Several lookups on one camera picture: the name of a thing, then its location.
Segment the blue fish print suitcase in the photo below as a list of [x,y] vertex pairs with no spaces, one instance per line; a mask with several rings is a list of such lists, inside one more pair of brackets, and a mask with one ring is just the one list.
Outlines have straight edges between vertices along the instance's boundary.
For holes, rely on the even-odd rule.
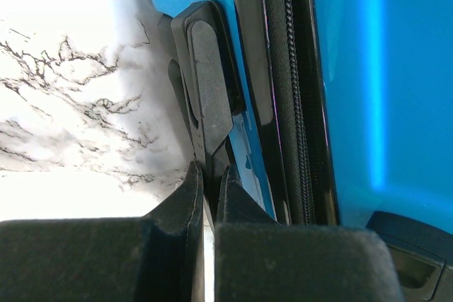
[[213,232],[222,178],[282,225],[376,233],[452,300],[452,0],[152,0]]

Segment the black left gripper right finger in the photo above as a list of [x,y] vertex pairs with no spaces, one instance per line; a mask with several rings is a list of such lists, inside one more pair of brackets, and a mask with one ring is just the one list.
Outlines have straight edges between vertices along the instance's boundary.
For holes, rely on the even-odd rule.
[[216,301],[403,301],[381,238],[365,229],[282,225],[222,178],[214,231]]

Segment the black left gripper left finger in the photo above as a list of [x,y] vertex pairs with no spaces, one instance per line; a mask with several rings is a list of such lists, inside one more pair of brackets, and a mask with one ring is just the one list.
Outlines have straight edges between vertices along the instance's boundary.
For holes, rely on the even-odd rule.
[[142,217],[1,224],[2,301],[203,301],[203,175]]

